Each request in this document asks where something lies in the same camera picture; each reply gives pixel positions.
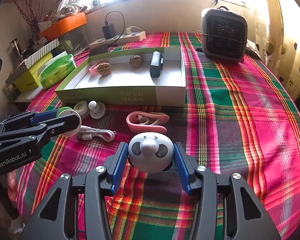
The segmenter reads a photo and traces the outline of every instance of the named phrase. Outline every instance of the panda eye patch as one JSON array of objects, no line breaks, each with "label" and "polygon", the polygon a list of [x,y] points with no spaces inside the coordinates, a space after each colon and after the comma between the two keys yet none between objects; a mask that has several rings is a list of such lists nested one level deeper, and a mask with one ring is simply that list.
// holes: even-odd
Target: panda eye patch
[{"label": "panda eye patch", "polygon": [[132,152],[134,155],[140,155],[141,154],[141,150],[140,150],[140,142],[135,142],[133,145],[132,145]]},{"label": "panda eye patch", "polygon": [[164,144],[159,144],[159,150],[155,153],[158,158],[163,158],[167,155],[168,148]]}]

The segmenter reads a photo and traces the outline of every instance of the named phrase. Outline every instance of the colorful striped tablecloth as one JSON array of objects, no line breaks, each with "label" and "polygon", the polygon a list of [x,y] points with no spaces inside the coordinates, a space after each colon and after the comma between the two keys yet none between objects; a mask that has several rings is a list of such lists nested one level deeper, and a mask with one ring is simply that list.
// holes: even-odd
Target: colorful striped tablecloth
[{"label": "colorful striped tablecloth", "polygon": [[[197,53],[199,34],[148,33],[147,39],[115,50],[181,47],[186,67],[186,107],[107,106],[101,120],[83,125],[117,131],[111,143],[58,136],[42,149],[43,158],[18,170],[18,209],[27,222],[40,200],[64,172],[85,174],[102,165],[121,141],[134,134],[126,124],[133,111],[170,116],[167,136],[215,173],[239,172],[273,219],[283,240],[300,222],[300,114],[280,82],[249,56],[239,64],[212,60]],[[77,57],[77,64],[87,54]],[[47,111],[63,106],[54,86],[29,106]],[[175,166],[147,174],[126,164],[121,187],[106,202],[114,239],[187,239],[194,216],[194,197],[181,190]],[[79,229],[84,230],[83,198]],[[218,207],[217,238],[222,233]]]}]

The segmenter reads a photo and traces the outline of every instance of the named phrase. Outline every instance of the white panda toy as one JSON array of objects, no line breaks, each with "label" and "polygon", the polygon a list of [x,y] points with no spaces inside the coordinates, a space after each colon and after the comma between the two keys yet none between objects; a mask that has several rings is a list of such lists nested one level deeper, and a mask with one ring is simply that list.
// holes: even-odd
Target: white panda toy
[{"label": "white panda toy", "polygon": [[131,139],[128,154],[130,164],[139,171],[157,173],[171,167],[174,147],[167,136],[145,132]]}]

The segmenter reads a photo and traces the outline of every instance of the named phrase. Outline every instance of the open cardboard box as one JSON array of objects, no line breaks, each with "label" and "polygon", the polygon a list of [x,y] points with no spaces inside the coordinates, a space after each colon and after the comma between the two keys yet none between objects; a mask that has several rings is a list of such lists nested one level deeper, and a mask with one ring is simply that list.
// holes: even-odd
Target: open cardboard box
[{"label": "open cardboard box", "polygon": [[[163,56],[159,78],[150,77],[154,51]],[[139,68],[129,64],[134,55],[142,56]],[[108,62],[108,76],[91,76],[89,68],[98,62]],[[56,89],[63,103],[97,101],[112,105],[181,106],[185,104],[186,76],[181,48],[129,49],[89,57],[80,64]]]}]

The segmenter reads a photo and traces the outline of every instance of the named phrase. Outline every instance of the black power adapter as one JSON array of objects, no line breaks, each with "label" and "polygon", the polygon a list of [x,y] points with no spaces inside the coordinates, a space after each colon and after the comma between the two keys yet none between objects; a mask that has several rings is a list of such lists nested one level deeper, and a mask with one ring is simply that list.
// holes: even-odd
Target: black power adapter
[{"label": "black power adapter", "polygon": [[113,23],[108,24],[108,21],[105,21],[105,26],[102,27],[102,31],[106,40],[116,36]]}]

